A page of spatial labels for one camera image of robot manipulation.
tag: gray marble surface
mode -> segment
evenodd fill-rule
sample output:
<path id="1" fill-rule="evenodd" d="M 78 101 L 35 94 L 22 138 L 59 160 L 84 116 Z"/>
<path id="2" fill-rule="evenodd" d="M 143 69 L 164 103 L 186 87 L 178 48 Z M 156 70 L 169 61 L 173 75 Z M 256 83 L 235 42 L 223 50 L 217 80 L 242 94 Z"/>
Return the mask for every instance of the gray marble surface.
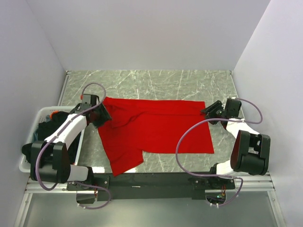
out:
<path id="1" fill-rule="evenodd" d="M 150 100 L 194 100 L 211 105 L 216 100 L 223 103 L 227 97 L 237 96 L 229 71 L 206 70 L 97 70 L 71 71 L 61 100 L 61 105 L 80 102 L 83 87 L 90 82 L 102 83 L 107 96 L 115 98 Z M 87 93 L 102 96 L 97 85 L 91 85 Z M 183 166 L 190 171 L 208 171 L 218 162 L 230 158 L 234 138 L 218 125 L 209 125 L 214 154 L 180 154 Z M 174 154 L 143 153 L 144 163 L 136 172 L 181 172 Z M 104 152 L 98 131 L 91 125 L 85 130 L 81 148 L 80 166 L 99 166 L 110 173 L 109 160 Z"/>

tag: white plastic bin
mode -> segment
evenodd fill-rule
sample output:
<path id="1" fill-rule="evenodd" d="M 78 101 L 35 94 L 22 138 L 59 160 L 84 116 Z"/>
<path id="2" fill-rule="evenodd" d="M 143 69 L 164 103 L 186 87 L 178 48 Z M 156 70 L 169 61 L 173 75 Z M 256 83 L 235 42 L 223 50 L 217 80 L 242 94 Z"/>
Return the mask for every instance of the white plastic bin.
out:
<path id="1" fill-rule="evenodd" d="M 50 107 L 44 107 L 41 110 L 39 110 L 25 144 L 31 143 L 33 141 L 34 132 L 37 130 L 38 124 L 45 122 L 47 115 L 50 115 L 54 111 L 69 112 L 73 108 L 74 108 L 74 106 L 50 106 Z M 77 155 L 76 155 L 76 159 L 75 159 L 75 165 L 78 164 L 81 146 L 82 146 L 82 142 L 83 142 L 83 136 L 84 136 L 84 130 L 82 130 L 82 132 L 81 132 Z M 19 164 L 19 169 L 21 172 L 30 173 L 30 164 L 27 162 L 26 157 L 23 154 L 22 154 L 21 162 Z"/>

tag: red fabric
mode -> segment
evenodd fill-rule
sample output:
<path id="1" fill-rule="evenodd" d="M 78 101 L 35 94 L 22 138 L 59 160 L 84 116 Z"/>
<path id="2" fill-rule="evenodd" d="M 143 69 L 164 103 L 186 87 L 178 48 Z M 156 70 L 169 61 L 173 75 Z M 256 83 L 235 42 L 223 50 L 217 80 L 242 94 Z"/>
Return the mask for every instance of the red fabric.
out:
<path id="1" fill-rule="evenodd" d="M 204 120 L 204 102 L 182 100 L 138 100 L 107 97 L 103 105 L 112 117 L 98 129 L 112 167 L 119 175 L 143 162 L 142 151 L 173 154 L 181 136 Z M 208 124 L 192 130 L 179 153 L 213 154 Z"/>

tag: white enclosure wall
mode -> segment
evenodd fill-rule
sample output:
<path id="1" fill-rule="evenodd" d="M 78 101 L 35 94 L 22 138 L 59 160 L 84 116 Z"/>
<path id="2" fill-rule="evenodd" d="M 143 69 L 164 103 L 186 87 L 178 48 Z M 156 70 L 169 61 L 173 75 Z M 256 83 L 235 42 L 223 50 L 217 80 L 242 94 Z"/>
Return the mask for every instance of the white enclosure wall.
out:
<path id="1" fill-rule="evenodd" d="M 27 0 L 66 70 L 232 70 L 269 0 Z"/>
<path id="2" fill-rule="evenodd" d="M 56 105 L 65 72 L 25 0 L 0 1 L 0 220 L 13 226 L 28 174 L 21 147 L 37 111 Z"/>
<path id="3" fill-rule="evenodd" d="M 303 1 L 271 0 L 234 70 L 240 97 L 260 106 L 253 126 L 272 139 L 269 171 L 288 226 L 303 221 Z M 245 108 L 248 119 L 256 119 Z"/>

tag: metal frame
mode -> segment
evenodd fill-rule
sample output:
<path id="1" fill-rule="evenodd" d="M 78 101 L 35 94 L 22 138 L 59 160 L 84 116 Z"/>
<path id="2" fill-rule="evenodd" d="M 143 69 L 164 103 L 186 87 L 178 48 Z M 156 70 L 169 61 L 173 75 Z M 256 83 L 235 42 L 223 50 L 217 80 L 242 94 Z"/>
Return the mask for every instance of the metal frame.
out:
<path id="1" fill-rule="evenodd" d="M 29 208 L 29 204 L 32 200 L 32 196 L 33 196 L 32 193 L 24 194 L 14 227 L 23 227 L 25 218 L 27 217 L 27 211 Z"/>
<path id="2" fill-rule="evenodd" d="M 278 202 L 276 192 L 267 192 L 267 193 L 278 227 L 286 227 L 287 225 L 282 213 L 282 209 Z"/>
<path id="3" fill-rule="evenodd" d="M 66 87 L 69 76 L 70 76 L 70 71 L 67 71 L 65 81 L 63 84 L 63 88 L 62 88 L 62 91 L 60 94 L 60 98 L 58 100 L 58 105 L 60 105 L 62 102 L 62 96 L 64 94 L 65 87 Z M 269 172 L 267 172 L 263 176 L 260 176 L 260 175 L 252 176 L 252 175 L 249 175 L 246 173 L 239 174 L 238 176 L 242 177 L 244 180 L 241 191 L 243 191 L 243 192 L 268 192 L 270 204 L 273 209 L 273 213 L 276 218 L 278 227 L 286 227 L 283 213 L 282 213 L 281 207 L 279 205 L 278 199 L 276 197 L 275 187 L 273 185 Z M 238 180 L 238 179 L 235 180 L 235 186 L 236 186 L 235 190 L 237 190 L 239 188 L 240 183 L 241 183 L 240 180 Z M 45 183 L 45 185 L 47 187 L 51 187 L 53 185 L 53 183 Z M 85 193 L 93 192 L 93 191 L 78 191 L 78 192 L 77 191 L 67 191 L 66 187 L 67 187 L 66 183 L 58 184 L 52 191 L 49 192 L 49 191 L 45 191 L 44 189 L 42 189 L 38 182 L 32 181 L 31 179 L 29 179 L 14 226 L 22 227 L 24 225 L 33 193 L 60 193 L 60 194 L 65 194 L 65 193 L 73 193 L 73 194 L 80 193 L 81 194 L 81 193 L 83 193 L 83 194 L 85 194 Z M 220 190 L 206 190 L 205 192 L 206 193 L 220 192 Z"/>

